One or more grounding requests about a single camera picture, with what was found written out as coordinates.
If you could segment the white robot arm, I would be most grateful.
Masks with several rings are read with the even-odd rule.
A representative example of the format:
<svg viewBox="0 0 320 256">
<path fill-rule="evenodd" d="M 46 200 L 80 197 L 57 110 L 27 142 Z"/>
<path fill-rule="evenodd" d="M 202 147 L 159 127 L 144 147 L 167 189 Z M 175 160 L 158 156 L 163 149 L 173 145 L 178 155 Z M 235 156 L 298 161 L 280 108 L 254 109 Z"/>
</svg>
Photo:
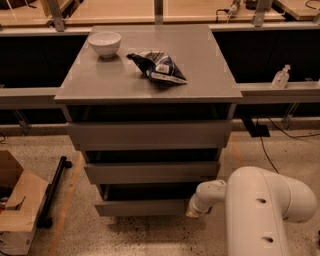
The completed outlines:
<svg viewBox="0 0 320 256">
<path fill-rule="evenodd" d="M 290 256 L 285 222 L 304 223 L 317 210 L 303 182 L 262 168 L 235 170 L 227 181 L 200 183 L 186 215 L 197 218 L 225 204 L 228 256 Z"/>
</svg>

